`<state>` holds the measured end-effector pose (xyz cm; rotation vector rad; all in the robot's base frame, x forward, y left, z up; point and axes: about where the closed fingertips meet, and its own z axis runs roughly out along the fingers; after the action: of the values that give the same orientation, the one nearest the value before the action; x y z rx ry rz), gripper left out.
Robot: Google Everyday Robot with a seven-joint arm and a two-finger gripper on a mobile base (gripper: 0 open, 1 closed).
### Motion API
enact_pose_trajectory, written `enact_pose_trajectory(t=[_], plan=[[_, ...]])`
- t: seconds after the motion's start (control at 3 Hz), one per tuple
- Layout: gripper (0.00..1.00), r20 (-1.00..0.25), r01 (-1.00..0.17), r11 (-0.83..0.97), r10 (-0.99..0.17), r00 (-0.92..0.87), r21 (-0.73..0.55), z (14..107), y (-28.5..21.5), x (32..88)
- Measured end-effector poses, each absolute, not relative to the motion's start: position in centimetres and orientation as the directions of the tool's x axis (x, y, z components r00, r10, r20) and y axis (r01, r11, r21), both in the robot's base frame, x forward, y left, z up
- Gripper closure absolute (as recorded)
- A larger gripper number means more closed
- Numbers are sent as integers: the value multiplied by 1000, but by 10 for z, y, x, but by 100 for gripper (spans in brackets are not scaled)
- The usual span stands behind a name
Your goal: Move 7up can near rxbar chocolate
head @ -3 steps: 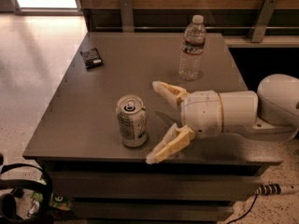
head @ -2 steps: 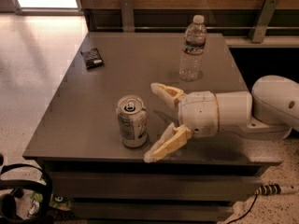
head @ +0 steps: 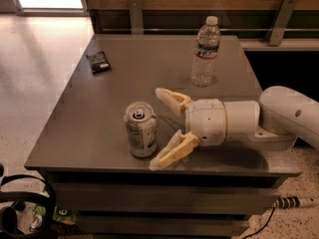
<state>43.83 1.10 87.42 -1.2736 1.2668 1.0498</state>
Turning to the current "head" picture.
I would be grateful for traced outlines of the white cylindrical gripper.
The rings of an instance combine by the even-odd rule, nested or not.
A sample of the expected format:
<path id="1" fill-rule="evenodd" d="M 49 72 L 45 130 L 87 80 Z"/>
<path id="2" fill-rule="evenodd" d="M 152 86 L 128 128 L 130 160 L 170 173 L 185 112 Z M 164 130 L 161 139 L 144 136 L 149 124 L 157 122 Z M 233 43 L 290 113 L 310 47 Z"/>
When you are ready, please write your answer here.
<path id="1" fill-rule="evenodd" d="M 217 146 L 226 141 L 256 142 L 260 106 L 256 101 L 222 102 L 218 99 L 193 100 L 182 93 L 156 88 L 156 96 L 177 116 L 185 112 L 185 130 L 179 129 L 149 165 L 161 170 L 183 159 L 200 146 Z"/>

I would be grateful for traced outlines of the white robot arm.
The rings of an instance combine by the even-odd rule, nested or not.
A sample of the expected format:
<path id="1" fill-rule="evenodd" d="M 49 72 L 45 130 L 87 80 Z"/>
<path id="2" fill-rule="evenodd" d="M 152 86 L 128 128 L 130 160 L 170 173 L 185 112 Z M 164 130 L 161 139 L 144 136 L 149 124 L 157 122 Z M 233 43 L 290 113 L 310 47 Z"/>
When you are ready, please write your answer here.
<path id="1" fill-rule="evenodd" d="M 194 101 L 164 88 L 156 89 L 156 95 L 176 116 L 185 118 L 185 129 L 178 130 L 151 160 L 152 171 L 172 165 L 198 146 L 280 151 L 300 138 L 319 148 L 319 103 L 286 87 L 270 87 L 257 101 Z"/>

